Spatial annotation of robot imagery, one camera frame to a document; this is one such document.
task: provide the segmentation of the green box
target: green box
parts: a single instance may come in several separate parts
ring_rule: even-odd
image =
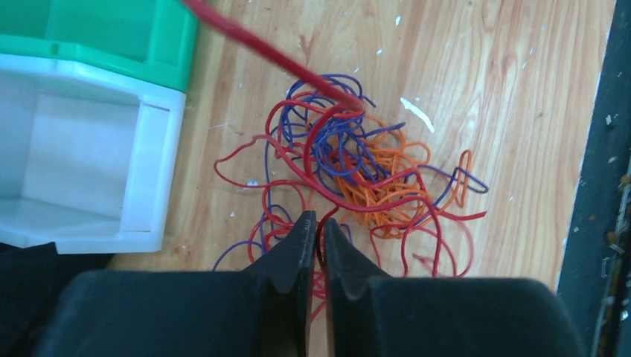
[[[179,91],[196,27],[179,0],[0,0],[0,54],[78,61]]]

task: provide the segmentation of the wooden tabletop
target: wooden tabletop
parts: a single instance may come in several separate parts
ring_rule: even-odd
[[[471,195],[463,210],[455,210],[488,210],[468,224],[475,238],[468,276],[532,277],[555,287],[614,0],[214,4],[312,70],[360,79],[377,104],[371,114],[406,122],[407,136],[426,142],[439,167],[451,171],[461,152],[471,149],[472,172],[490,192]],[[217,178],[212,164],[263,131],[270,109],[294,81],[200,29],[163,249],[118,255],[112,267],[208,270],[249,235],[261,215],[260,191],[232,187]],[[400,98],[425,112],[435,132]],[[262,152],[259,145],[222,169],[241,182],[263,181]],[[272,165],[275,178],[291,176],[281,161]],[[289,191],[275,193],[275,200],[295,208]],[[329,209],[316,205],[319,216]],[[446,223],[445,235],[465,261],[462,232]],[[431,248],[427,237],[414,237],[409,252]],[[353,238],[374,258],[365,230],[355,227]],[[379,248],[385,270],[400,275],[400,243],[381,242]],[[237,249],[220,269],[247,264],[246,250]],[[427,275],[418,262],[410,264],[411,275]],[[315,356],[326,350],[323,316],[312,327]]]

